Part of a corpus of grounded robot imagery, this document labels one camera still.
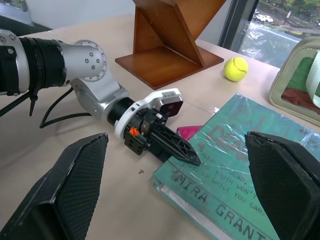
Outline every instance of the tennis ball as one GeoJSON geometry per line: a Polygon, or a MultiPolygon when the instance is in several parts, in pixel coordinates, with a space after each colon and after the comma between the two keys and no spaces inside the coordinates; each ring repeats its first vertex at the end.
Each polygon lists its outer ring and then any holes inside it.
{"type": "Polygon", "coordinates": [[[248,63],[242,57],[233,57],[224,65],[224,75],[227,79],[239,82],[248,72],[248,63]]]}

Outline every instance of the wooden shelf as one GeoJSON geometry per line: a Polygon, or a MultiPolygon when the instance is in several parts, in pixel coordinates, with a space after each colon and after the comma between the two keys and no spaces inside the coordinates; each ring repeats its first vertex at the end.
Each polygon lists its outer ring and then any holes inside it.
{"type": "Polygon", "coordinates": [[[133,0],[133,54],[115,60],[156,90],[220,64],[195,39],[226,0],[133,0]]]}

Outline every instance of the table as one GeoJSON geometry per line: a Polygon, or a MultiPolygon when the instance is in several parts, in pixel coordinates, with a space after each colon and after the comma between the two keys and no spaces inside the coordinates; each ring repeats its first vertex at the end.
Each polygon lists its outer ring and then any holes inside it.
{"type": "MultiPolygon", "coordinates": [[[[115,63],[115,58],[132,53],[132,15],[106,18],[30,36],[69,43],[80,39],[97,42],[106,53],[113,76],[130,91],[132,99],[143,99],[152,92],[151,88],[115,63]]],[[[238,53],[201,40],[197,40],[197,44],[225,60],[239,56],[238,53]]],[[[221,108],[239,92],[320,131],[319,127],[269,104],[268,92],[278,68],[244,58],[248,61],[249,72],[239,83],[224,78],[222,63],[167,86],[178,88],[185,100],[178,116],[171,118],[167,126],[175,131],[181,126],[202,125],[212,116],[212,110],[221,108]]],[[[67,90],[67,87],[41,90],[32,117],[29,117],[30,101],[25,101],[0,118],[0,228],[6,224],[33,184],[54,165],[68,145],[81,138],[107,132],[109,144],[100,197],[86,239],[208,240],[195,224],[153,188],[152,174],[161,166],[161,162],[148,152],[142,156],[135,155],[114,136],[111,125],[102,125],[93,117],[79,117],[39,129],[48,107],[67,90]]],[[[0,108],[14,99],[2,96],[0,108]]],[[[50,118],[80,112],[84,110],[75,94],[70,94],[53,110],[50,118]]]]}

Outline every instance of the pink object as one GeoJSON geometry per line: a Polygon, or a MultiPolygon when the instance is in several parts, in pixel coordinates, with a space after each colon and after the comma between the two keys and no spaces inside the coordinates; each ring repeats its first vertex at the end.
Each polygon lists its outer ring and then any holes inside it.
{"type": "Polygon", "coordinates": [[[202,126],[183,126],[178,127],[176,133],[184,140],[189,141],[201,128],[202,126]]]}

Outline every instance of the black mesh fabric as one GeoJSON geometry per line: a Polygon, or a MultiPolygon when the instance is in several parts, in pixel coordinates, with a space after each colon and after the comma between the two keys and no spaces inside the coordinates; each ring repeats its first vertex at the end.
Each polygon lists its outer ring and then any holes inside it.
{"type": "MultiPolygon", "coordinates": [[[[318,240],[306,237],[319,217],[319,186],[282,145],[252,135],[245,138],[256,195],[279,238],[318,240]]],[[[299,148],[305,151],[297,144],[295,150],[299,148]]]]}
{"type": "Polygon", "coordinates": [[[60,216],[75,240],[86,238],[100,193],[106,147],[99,139],[82,149],[57,196],[60,216]]]}

